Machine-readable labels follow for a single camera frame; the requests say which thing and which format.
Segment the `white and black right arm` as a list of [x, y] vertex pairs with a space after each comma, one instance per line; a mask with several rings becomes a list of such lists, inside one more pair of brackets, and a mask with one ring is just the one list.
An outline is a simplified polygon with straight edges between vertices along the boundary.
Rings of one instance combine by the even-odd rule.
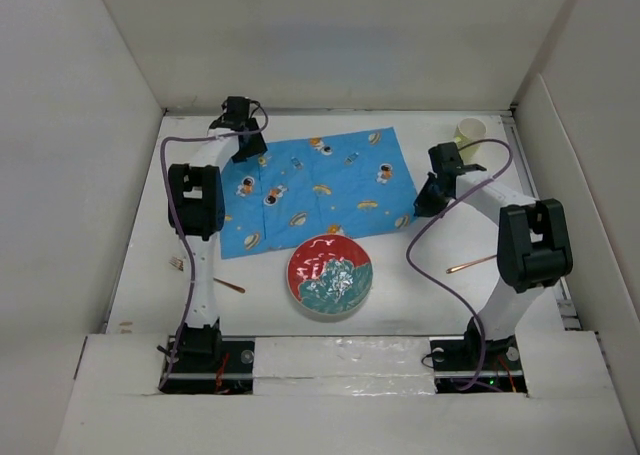
[[483, 171], [429, 174], [414, 203], [415, 214], [432, 218], [456, 202], [473, 207], [498, 228], [499, 279], [478, 313], [479, 335], [462, 344], [465, 362], [483, 369], [497, 359], [497, 343], [515, 335], [532, 303], [572, 271], [571, 243], [560, 201], [534, 199]]

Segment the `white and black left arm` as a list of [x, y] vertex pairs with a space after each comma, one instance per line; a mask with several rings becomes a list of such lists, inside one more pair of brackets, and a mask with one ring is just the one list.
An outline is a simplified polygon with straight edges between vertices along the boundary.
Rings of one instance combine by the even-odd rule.
[[[204, 144], [210, 162], [167, 164], [167, 145]], [[221, 170], [228, 162], [245, 162], [266, 152], [261, 128], [253, 120], [241, 131], [216, 127], [205, 137], [168, 137], [159, 149], [168, 220], [187, 255], [189, 285], [185, 309], [176, 335], [189, 330], [212, 331], [219, 322], [213, 288], [213, 256], [217, 235], [225, 223]]]

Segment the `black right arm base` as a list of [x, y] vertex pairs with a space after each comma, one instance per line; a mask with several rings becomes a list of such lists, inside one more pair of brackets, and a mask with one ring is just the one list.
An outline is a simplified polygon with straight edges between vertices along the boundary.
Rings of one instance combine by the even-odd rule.
[[421, 363], [433, 371], [438, 394], [527, 392], [514, 335], [482, 342], [469, 324], [463, 336], [432, 338]]

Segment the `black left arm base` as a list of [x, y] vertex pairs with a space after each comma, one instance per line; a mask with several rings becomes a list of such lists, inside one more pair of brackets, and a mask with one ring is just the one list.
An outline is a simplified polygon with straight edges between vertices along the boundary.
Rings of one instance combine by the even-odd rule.
[[247, 395], [253, 392], [255, 340], [224, 337], [217, 324], [183, 326], [157, 347], [164, 357], [158, 389], [172, 395]]

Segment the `blue space-print cloth placemat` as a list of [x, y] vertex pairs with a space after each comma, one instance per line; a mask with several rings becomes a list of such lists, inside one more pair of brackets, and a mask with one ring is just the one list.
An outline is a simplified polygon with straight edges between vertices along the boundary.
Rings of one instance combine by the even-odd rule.
[[403, 229], [417, 196], [393, 128], [268, 144], [222, 171], [221, 256], [295, 248], [321, 234]]

